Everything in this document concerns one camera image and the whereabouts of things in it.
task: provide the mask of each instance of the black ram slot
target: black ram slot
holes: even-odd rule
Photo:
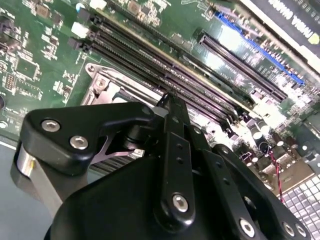
[[[118,35],[122,35],[123,38],[130,40],[132,45],[135,45],[137,48],[141,49],[142,52],[145,52],[149,56],[152,56],[152,58],[156,59],[157,61],[161,62],[163,65],[166,65],[168,68],[171,68],[172,71],[177,72],[179,75],[184,77],[185,79],[188,79],[188,82],[184,81],[188,85],[193,85],[189,87],[197,88],[198,90],[202,89],[201,93],[205,95],[207,98],[211,99],[212,101],[216,102],[217,104],[222,104],[223,108],[228,109],[230,112],[235,109],[235,104],[230,101],[225,96],[217,93],[214,91],[214,89],[208,87],[205,83],[203,83],[201,80],[198,80],[196,77],[190,75],[188,72],[183,70],[181,67],[175,65],[173,62],[166,59],[164,56],[159,55],[154,49],[149,47],[147,44],[143,44],[138,39],[135,39],[134,36],[131,34],[124,32],[122,29],[119,29],[115,25],[109,24],[109,23],[102,23],[101,26],[104,29],[109,29],[113,33],[117,33]],[[107,32],[103,33],[100,32],[100,35],[109,35]]]
[[[257,87],[261,88],[266,94],[279,102],[285,100],[288,95],[280,90],[275,84],[270,82],[263,75],[254,70],[250,65],[242,61],[235,54],[227,50],[214,38],[210,37],[207,33],[202,33],[199,45],[203,46],[209,52],[219,56],[229,66],[233,66],[242,75],[247,76],[249,80]]]
[[[137,60],[141,61],[142,63],[147,64],[149,69],[154,68],[157,71],[158,76],[161,76],[160,74],[162,74],[162,75],[164,74],[163,77],[170,79],[173,83],[175,83],[177,86],[180,86],[185,91],[188,91],[192,95],[198,95],[198,97],[201,101],[205,102],[206,104],[208,104],[212,108],[214,108],[214,110],[217,113],[219,113],[223,118],[227,118],[228,115],[233,115],[234,118],[236,117],[236,116],[234,116],[234,113],[232,111],[226,110],[222,106],[212,102],[210,99],[203,96],[202,92],[201,92],[201,94],[199,94],[196,90],[194,90],[194,88],[192,88],[192,86],[190,86],[190,87],[186,86],[184,84],[185,81],[183,79],[180,79],[180,80],[177,79],[180,76],[173,74],[174,71],[172,69],[166,69],[163,65],[159,66],[158,62],[155,62],[154,60],[150,61],[149,57],[146,57],[141,52],[136,51],[133,48],[126,47],[124,44],[122,44],[121,42],[118,42],[111,35],[108,35],[104,32],[99,32],[99,34],[96,36],[95,39],[97,41],[101,41],[101,42],[107,44],[110,47],[118,48],[128,55],[130,54],[131,57],[135,57]]]
[[[171,72],[166,71],[162,67],[154,64],[152,61],[140,55],[138,52],[135,52],[133,49],[125,47],[123,44],[117,42],[106,34],[104,34],[103,36],[97,36],[96,41],[98,41],[98,43],[103,43],[103,46],[105,48],[114,50],[119,55],[125,56],[128,60],[131,59],[131,62],[135,61],[137,65],[143,67],[144,69],[148,69],[160,78],[170,81],[171,83],[182,89],[188,96],[196,96],[197,101],[201,101],[203,106],[210,106],[211,108],[213,108],[212,113],[215,113],[219,118],[228,118],[229,113],[226,112],[225,109],[217,106],[216,104],[199,94],[196,90],[192,88],[186,88],[182,81],[178,80],[176,76],[174,76]]]
[[[161,41],[163,41],[165,44],[167,44],[168,46],[172,47],[174,50],[177,51],[177,53],[180,55],[181,59],[183,59],[183,57],[186,57],[188,59],[188,62],[190,62],[190,64],[192,66],[196,66],[196,69],[199,70],[201,72],[201,74],[204,74],[204,76],[213,76],[214,78],[218,79],[219,81],[227,84],[227,85],[231,85],[232,86],[232,90],[235,92],[236,95],[232,95],[233,98],[237,99],[240,102],[245,102],[246,105],[248,105],[250,108],[253,107],[253,105],[255,104],[254,101],[248,96],[248,94],[246,92],[244,92],[242,89],[238,88],[238,86],[234,85],[233,83],[222,79],[221,76],[219,76],[217,73],[215,73],[211,68],[209,68],[208,66],[206,66],[205,64],[203,64],[201,61],[199,61],[198,59],[196,59],[195,57],[193,57],[191,54],[189,54],[188,52],[186,52],[184,49],[182,49],[181,47],[179,47],[177,44],[175,44],[173,41],[171,41],[170,39],[168,39],[167,37],[165,37],[163,34],[161,34],[160,32],[156,31],[155,29],[153,29],[152,27],[150,27],[149,25],[141,22],[140,20],[138,20],[135,16],[133,16],[130,12],[128,12],[125,9],[122,9],[119,5],[117,5],[115,2],[113,1],[108,1],[108,6],[113,8],[115,11],[123,14],[125,17],[127,17],[129,20],[131,20],[132,22],[134,22],[135,24],[137,24],[139,27],[141,27],[143,30],[149,32],[151,35],[156,36],[158,39],[160,39]],[[129,40],[133,40],[136,41],[136,37],[133,36],[131,33],[126,32],[124,29],[122,29],[120,26],[117,26],[117,24],[114,24],[113,22],[110,22],[110,20],[108,20],[106,17],[102,16],[101,14],[90,14],[87,10],[85,9],[81,9],[78,15],[79,18],[83,19],[84,21],[91,21],[95,26],[100,26],[100,25],[104,25],[104,27],[109,28],[113,28],[114,31],[117,31],[117,33],[120,33],[121,35],[127,35],[127,39]],[[149,46],[144,46],[145,49],[150,50]],[[201,80],[196,79],[195,82],[197,82],[198,84],[201,84],[203,88],[206,88],[205,91],[209,92],[212,95],[216,95],[219,96],[220,98],[224,98],[224,101],[226,103],[228,103],[229,105],[232,106],[232,108],[236,108],[238,105],[235,104],[234,102],[232,102],[230,99],[224,97],[223,95],[221,95],[221,93],[217,92],[214,93],[215,90],[208,87],[205,83],[203,83]]]
[[[138,64],[129,61],[125,55],[120,55],[118,52],[114,52],[111,49],[107,49],[104,46],[101,46],[97,43],[92,44],[83,44],[77,39],[70,38],[69,44],[73,46],[75,49],[82,49],[84,52],[92,51],[109,61],[112,61],[114,64],[121,66],[121,69],[125,70],[126,72],[130,72],[137,77],[139,77],[142,81],[150,83],[150,81],[155,84],[155,88],[160,88],[163,90],[174,90],[179,93],[181,98],[190,106],[192,109],[198,111],[200,114],[205,116],[206,118],[212,120],[216,124],[220,124],[222,122],[222,118],[218,116],[215,112],[212,112],[211,109],[208,109],[203,103],[194,102],[194,98],[188,96],[181,90],[180,88],[170,85],[169,81],[162,79],[161,77],[155,75],[151,72],[148,68],[143,68]]]

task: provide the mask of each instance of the black pcie slot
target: black pcie slot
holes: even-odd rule
[[[219,76],[217,73],[215,73],[211,68],[209,68],[208,66],[206,66],[205,64],[203,64],[200,60],[196,59],[195,57],[193,57],[191,54],[189,54],[188,52],[186,52],[184,49],[182,49],[181,47],[179,47],[177,44],[175,44],[173,41],[171,41],[170,39],[168,39],[166,36],[164,36],[163,34],[161,34],[160,32],[154,30],[152,27],[150,27],[149,25],[141,22],[140,20],[138,20],[134,15],[132,15],[130,12],[128,12],[125,9],[122,9],[119,5],[117,5],[115,2],[112,1],[108,1],[108,6],[111,7],[113,10],[121,13],[122,15],[124,15],[126,18],[128,18],[130,21],[134,22],[135,24],[137,24],[139,27],[141,27],[143,30],[149,32],[151,35],[156,36],[159,40],[163,41],[165,44],[167,44],[168,46],[172,47],[175,51],[178,52],[178,54],[180,55],[180,59],[184,59],[184,57],[186,57],[188,59],[188,62],[190,62],[189,64],[191,64],[193,67],[195,67],[196,69],[198,69],[205,77],[206,76],[213,76],[214,78],[218,79],[219,81],[227,84],[227,85],[232,85],[232,90],[236,93],[236,95],[233,95],[232,97],[237,99],[238,96],[241,96],[243,99],[243,101],[245,101],[249,106],[253,106],[254,102],[252,101],[252,99],[248,96],[248,94],[246,92],[244,92],[243,90],[241,90],[240,88],[238,88],[236,85],[234,85],[233,83],[230,83],[229,81],[227,81],[226,79],[222,79],[221,76]],[[127,36],[127,39],[134,41],[136,44],[142,44],[142,42],[137,39],[135,36],[133,36],[131,33],[126,32],[125,29],[122,29],[121,27],[119,27],[116,24],[113,24],[112,22],[110,22],[106,17],[104,17],[103,15],[100,14],[93,14],[90,15],[88,13],[88,11],[81,9],[79,12],[79,17],[83,18],[85,21],[90,20],[95,26],[99,27],[100,25],[102,25],[103,27],[107,28],[107,29],[112,29],[112,31],[115,31],[117,33],[120,33],[120,35],[123,36]],[[146,49],[148,51],[154,51],[154,49],[152,49],[150,46],[148,46],[147,44],[143,44],[142,49]],[[178,66],[176,66],[176,64],[174,62],[170,62],[169,64],[171,64],[173,67],[177,68]],[[227,97],[221,95],[221,93],[219,93],[218,91],[216,91],[215,89],[207,86],[205,83],[203,83],[201,80],[198,80],[197,78],[193,79],[195,83],[199,84],[202,86],[202,88],[204,88],[204,91],[202,92],[205,95],[207,93],[210,93],[211,95],[213,95],[214,97],[216,97],[217,99],[220,99],[222,102],[225,102],[226,104],[228,104],[230,106],[231,109],[237,108],[238,105],[235,104],[234,102],[232,102],[230,99],[228,99]]]
[[[141,61],[142,63],[148,65],[149,69],[154,69],[157,71],[157,75],[161,76],[166,79],[170,79],[172,83],[176,84],[177,86],[180,86],[182,89],[190,92],[194,96],[198,96],[198,98],[205,102],[206,104],[210,105],[214,110],[219,113],[223,118],[227,118],[228,115],[234,115],[234,113],[226,108],[222,107],[219,104],[213,102],[211,99],[203,96],[203,93],[194,90],[194,86],[187,85],[184,79],[181,79],[181,76],[174,74],[175,71],[171,71],[171,69],[166,68],[165,64],[162,63],[163,65],[159,65],[161,62],[161,59],[150,59],[149,56],[145,56],[143,53],[135,50],[134,48],[130,46],[125,46],[122,42],[117,41],[117,39],[113,38],[111,35],[106,34],[105,32],[96,32],[96,37],[95,39],[97,41],[101,41],[108,46],[113,46],[115,48],[121,49],[124,53],[126,54],[131,54],[132,57],[135,57],[137,60]]]
[[[153,72],[151,72],[148,68],[142,67],[138,65],[138,63],[133,63],[132,61],[128,60],[127,57],[125,57],[125,54],[118,54],[117,51],[113,51],[113,49],[107,49],[104,46],[97,44],[97,43],[89,43],[89,44],[83,44],[82,42],[70,38],[69,44],[71,46],[77,46],[77,49],[81,48],[84,52],[92,51],[93,53],[96,53],[107,60],[111,61],[117,66],[121,66],[121,69],[132,73],[133,75],[140,78],[142,81],[155,84],[155,87],[158,89],[163,90],[174,90],[175,92],[178,92],[180,97],[187,103],[188,106],[202,114],[203,116],[207,117],[208,119],[211,119],[217,124],[220,124],[225,119],[222,119],[221,116],[218,116],[217,113],[213,112],[207,105],[197,102],[195,103],[192,97],[188,96],[186,93],[184,93],[183,90],[180,88],[172,85],[170,81],[167,81],[166,79],[163,79]]]
[[[270,82],[263,75],[254,70],[247,63],[238,58],[235,54],[231,53],[224,46],[222,46],[215,39],[208,34],[203,33],[199,41],[199,45],[207,49],[209,52],[218,55],[229,66],[233,66],[239,73],[247,76],[247,78],[261,88],[265,93],[270,95],[275,100],[282,102],[288,95],[281,91],[275,84]]]
[[[172,84],[178,86],[186,95],[197,97],[198,103],[202,103],[203,106],[210,106],[211,108],[213,108],[211,112],[220,119],[227,119],[229,114],[231,114],[230,112],[226,112],[225,109],[221,108],[220,106],[212,103],[207,98],[203,97],[196,90],[187,88],[183,84],[183,82],[177,79],[176,76],[171,72],[166,71],[161,66],[156,65],[154,62],[140,55],[139,52],[135,52],[133,49],[125,47],[123,44],[112,39],[110,36],[106,34],[98,35],[95,40],[98,43],[102,43],[105,48],[116,51],[121,56],[125,56],[128,60],[131,58],[131,62],[135,61],[142,68],[148,69],[149,71],[159,76],[161,79],[166,79]]]

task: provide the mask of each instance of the gray surface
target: gray surface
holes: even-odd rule
[[[11,180],[14,153],[0,145],[0,239],[43,240],[52,218],[44,205],[18,189]],[[89,183],[98,178],[88,173]]]

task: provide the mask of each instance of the black robotic arm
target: black robotic arm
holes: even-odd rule
[[[135,149],[144,157],[87,184],[90,164]],[[130,102],[30,112],[11,176],[50,210],[50,240],[311,239],[229,148],[210,148],[174,94],[153,110]]]

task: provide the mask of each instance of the green circuit board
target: green circuit board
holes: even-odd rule
[[[5,100],[5,107],[0,114],[0,123],[5,124],[0,124],[4,127],[0,129],[0,135],[17,140],[23,118],[31,110],[79,105],[91,82],[85,73],[84,64],[88,62],[109,64],[97,55],[83,54],[72,50],[68,45],[69,37],[75,36],[71,29],[74,22],[78,21],[76,11],[78,3],[90,9],[89,1],[2,0],[0,2],[0,17],[5,16],[14,22],[14,28],[8,34],[19,43],[11,52],[0,54],[2,81],[0,95]],[[117,4],[126,11],[131,13],[134,11],[132,2],[128,0],[120,0]],[[139,9],[134,15],[140,21],[181,45],[185,51],[206,63],[243,91],[250,93],[254,86],[230,67],[221,64],[214,55],[202,49],[197,43],[197,31],[204,30],[209,33],[244,61],[251,63],[257,71],[279,85],[281,89],[290,88],[284,84],[284,82],[290,83],[290,78],[274,68],[272,63],[218,20],[210,12],[212,4],[209,2],[139,0],[137,4]],[[233,8],[229,3],[227,5],[224,3],[224,6]],[[135,29],[135,25],[126,16],[112,7],[106,7],[103,12],[136,31],[168,55],[178,57],[162,41]],[[281,127],[283,131],[319,107],[316,105],[319,101],[316,94],[319,83],[287,55],[281,53],[277,46],[272,46],[270,49],[281,54],[282,61],[290,65],[306,82],[303,90],[290,88],[288,99],[281,104],[272,102],[272,106],[276,109],[276,114],[272,118],[278,119],[279,115],[283,116],[282,120],[285,123],[285,126]],[[264,100],[261,104],[257,104],[257,112],[266,109],[265,102]]]

